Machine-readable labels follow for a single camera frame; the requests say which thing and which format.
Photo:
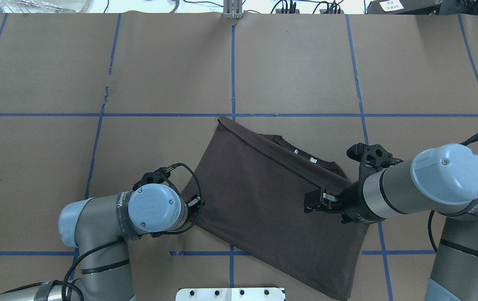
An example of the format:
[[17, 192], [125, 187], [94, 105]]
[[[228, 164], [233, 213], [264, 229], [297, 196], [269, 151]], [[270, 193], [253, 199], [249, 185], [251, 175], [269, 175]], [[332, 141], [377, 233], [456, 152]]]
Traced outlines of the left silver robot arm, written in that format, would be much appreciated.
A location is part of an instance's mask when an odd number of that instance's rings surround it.
[[159, 218], [164, 234], [153, 240], [178, 237], [177, 229], [186, 221], [185, 199], [201, 193], [201, 213], [189, 211], [195, 226], [331, 298], [346, 300], [368, 226], [342, 224], [340, 214], [306, 213], [304, 195], [320, 188], [340, 194], [348, 185], [337, 175], [274, 182], [201, 176], [199, 186], [191, 179], [181, 192], [164, 187], [172, 192], [161, 196], [162, 204], [173, 210], [170, 216], [147, 204], [137, 209], [136, 221], [129, 213], [131, 198], [145, 196], [148, 186], [70, 204], [39, 193], [36, 199], [0, 200], [0, 241], [12, 236], [31, 246], [58, 239], [76, 247], [87, 255], [77, 285], [83, 299], [128, 301], [139, 297], [129, 245], [156, 232], [151, 221]]

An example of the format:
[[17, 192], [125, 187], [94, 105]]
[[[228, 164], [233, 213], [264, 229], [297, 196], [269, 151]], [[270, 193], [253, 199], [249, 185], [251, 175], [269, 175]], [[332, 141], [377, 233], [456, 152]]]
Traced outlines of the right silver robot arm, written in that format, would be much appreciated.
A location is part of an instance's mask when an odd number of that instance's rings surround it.
[[201, 187], [196, 225], [334, 299], [351, 296], [369, 225], [434, 210], [448, 217], [427, 298], [478, 301], [478, 157], [464, 145], [407, 161], [357, 143], [353, 182], [281, 136], [218, 128], [181, 192]]

